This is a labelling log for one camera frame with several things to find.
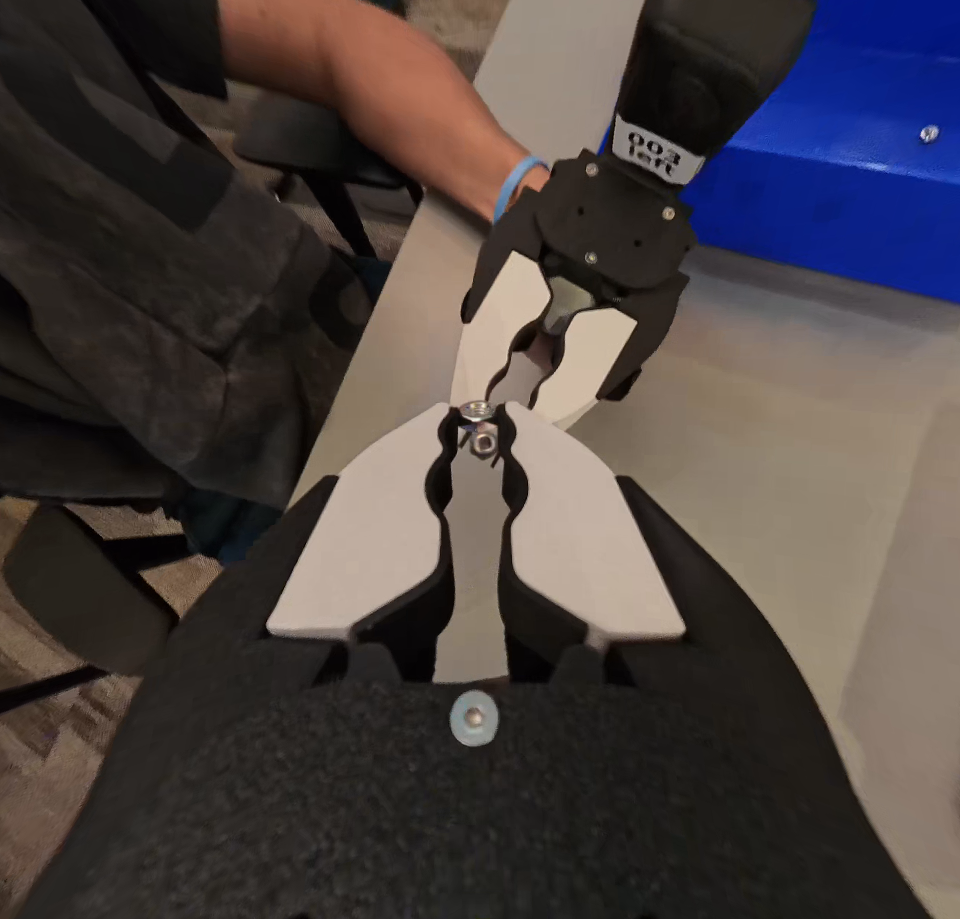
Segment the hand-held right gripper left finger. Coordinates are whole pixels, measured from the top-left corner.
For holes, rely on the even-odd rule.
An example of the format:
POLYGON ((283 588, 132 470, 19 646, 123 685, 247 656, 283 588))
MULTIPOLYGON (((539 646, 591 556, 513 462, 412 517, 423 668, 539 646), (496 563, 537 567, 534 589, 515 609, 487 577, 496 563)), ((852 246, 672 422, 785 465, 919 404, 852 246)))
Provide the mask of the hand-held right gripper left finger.
POLYGON ((458 413, 436 403, 319 483, 325 500, 271 611, 271 637, 380 645, 432 683, 455 600, 451 463, 458 413))

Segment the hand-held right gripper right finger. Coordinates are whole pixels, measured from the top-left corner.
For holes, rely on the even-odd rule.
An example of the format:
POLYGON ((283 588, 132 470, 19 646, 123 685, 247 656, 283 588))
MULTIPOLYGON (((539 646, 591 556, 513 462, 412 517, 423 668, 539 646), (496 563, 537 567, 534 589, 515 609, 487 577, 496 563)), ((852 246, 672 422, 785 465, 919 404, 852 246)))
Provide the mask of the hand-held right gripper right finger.
POLYGON ((593 451, 516 401, 497 410, 508 508, 497 577, 510 680, 549 680, 569 649, 676 643, 687 626, 628 488, 593 451))

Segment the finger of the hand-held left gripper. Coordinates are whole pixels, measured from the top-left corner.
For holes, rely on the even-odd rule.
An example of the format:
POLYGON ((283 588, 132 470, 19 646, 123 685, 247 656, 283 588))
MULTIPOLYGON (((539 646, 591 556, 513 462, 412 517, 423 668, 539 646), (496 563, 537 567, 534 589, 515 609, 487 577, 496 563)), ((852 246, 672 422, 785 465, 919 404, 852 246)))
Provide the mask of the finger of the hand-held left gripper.
POLYGON ((599 402, 609 373, 627 346, 637 321, 613 307, 594 307, 570 316, 556 335, 539 333, 529 358, 543 372, 529 409, 567 430, 599 402))
POLYGON ((509 371, 517 343, 546 314, 552 292, 539 263, 512 251, 473 317, 462 326, 450 402, 487 401, 509 371))

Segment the blue plastic bin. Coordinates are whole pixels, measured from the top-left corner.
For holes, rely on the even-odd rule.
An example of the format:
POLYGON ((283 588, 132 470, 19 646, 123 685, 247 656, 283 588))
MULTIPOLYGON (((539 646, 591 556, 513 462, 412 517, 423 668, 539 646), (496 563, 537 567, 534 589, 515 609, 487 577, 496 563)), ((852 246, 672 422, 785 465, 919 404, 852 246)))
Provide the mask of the blue plastic bin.
POLYGON ((959 0, 817 3, 786 80, 683 193, 698 238, 957 303, 959 0))

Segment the person's left forearm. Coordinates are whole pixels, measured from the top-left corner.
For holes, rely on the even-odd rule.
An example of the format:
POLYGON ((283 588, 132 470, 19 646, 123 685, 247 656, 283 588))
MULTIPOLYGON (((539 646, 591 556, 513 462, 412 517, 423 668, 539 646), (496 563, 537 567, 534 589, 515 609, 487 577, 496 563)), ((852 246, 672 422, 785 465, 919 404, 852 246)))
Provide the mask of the person's left forearm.
POLYGON ((431 37, 362 0, 217 1, 226 77, 332 109, 398 171, 491 222, 530 153, 431 37))

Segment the grey desk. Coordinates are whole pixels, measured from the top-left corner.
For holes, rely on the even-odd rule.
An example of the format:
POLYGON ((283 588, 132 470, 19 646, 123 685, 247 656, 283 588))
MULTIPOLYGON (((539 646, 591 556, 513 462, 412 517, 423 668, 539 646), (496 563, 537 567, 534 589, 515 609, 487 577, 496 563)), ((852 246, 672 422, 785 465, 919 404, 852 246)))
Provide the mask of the grey desk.
MULTIPOLYGON (((509 0, 476 89, 549 160, 602 134, 642 0, 509 0)), ((428 192, 294 501, 450 397, 485 229, 428 192)), ((897 864, 958 917, 958 307, 707 249, 630 396, 572 434, 741 585, 828 719, 897 864)), ((438 676, 505 665, 493 471, 455 464, 438 676)))

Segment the blue wristband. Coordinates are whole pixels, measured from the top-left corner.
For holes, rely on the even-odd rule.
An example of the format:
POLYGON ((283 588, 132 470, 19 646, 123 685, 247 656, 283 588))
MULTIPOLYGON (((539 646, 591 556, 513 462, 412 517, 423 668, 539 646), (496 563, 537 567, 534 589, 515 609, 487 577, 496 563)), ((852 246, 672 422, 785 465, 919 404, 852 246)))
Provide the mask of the blue wristband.
POLYGON ((490 223, 495 225, 506 214, 522 191, 527 188, 540 189, 548 181, 552 172, 551 163, 535 155, 523 157, 502 182, 493 207, 490 223), (534 185, 529 181, 534 178, 534 185))

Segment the blue jeans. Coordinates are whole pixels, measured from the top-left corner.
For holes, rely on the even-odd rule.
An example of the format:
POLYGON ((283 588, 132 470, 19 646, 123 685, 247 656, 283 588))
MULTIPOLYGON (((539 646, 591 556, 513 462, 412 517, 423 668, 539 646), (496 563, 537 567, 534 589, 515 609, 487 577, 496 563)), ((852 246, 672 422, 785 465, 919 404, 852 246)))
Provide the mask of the blue jeans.
POLYGON ((191 553, 231 566, 243 561, 283 516, 280 509, 224 493, 191 489, 169 510, 191 553))

